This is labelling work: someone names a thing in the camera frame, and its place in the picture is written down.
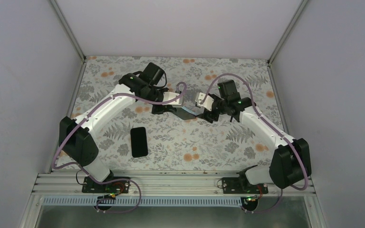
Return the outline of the black phone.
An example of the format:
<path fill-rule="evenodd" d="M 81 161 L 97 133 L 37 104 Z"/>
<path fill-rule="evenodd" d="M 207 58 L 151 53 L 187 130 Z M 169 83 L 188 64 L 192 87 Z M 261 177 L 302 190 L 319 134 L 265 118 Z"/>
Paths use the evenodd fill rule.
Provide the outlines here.
<path fill-rule="evenodd" d="M 133 158 L 145 157 L 148 155 L 148 144 L 146 129 L 144 127 L 132 128 L 131 136 L 131 152 Z"/>

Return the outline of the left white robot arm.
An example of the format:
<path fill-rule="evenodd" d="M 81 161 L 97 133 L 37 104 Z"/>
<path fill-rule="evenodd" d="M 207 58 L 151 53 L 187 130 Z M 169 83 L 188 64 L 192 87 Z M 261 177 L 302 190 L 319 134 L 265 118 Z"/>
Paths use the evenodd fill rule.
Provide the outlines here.
<path fill-rule="evenodd" d="M 138 100 L 152 105 L 182 105 L 187 84 L 179 82 L 182 91 L 169 92 L 156 85 L 164 75 L 164 70 L 149 63 L 144 71 L 122 76 L 108 95 L 83 114 L 75 118 L 64 117 L 59 123 L 59 147 L 55 156 L 65 152 L 73 159 L 71 164 L 90 176 L 99 191 L 110 191 L 112 172 L 98 157 L 97 134 L 118 113 Z"/>

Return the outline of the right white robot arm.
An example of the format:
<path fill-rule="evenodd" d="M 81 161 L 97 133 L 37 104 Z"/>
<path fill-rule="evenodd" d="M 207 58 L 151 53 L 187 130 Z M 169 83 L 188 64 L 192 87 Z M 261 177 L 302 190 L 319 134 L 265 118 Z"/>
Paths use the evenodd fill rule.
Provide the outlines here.
<path fill-rule="evenodd" d="M 271 151 L 269 165 L 246 168 L 239 179 L 239 189 L 251 193 L 257 184 L 274 184 L 280 189 L 289 186 L 305 190 L 311 174 L 309 145 L 279 129 L 256 107 L 251 97 L 241 97 L 233 80 L 218 84 L 219 95 L 199 92 L 195 102 L 204 108 L 200 118 L 213 123 L 222 114 L 248 127 Z"/>

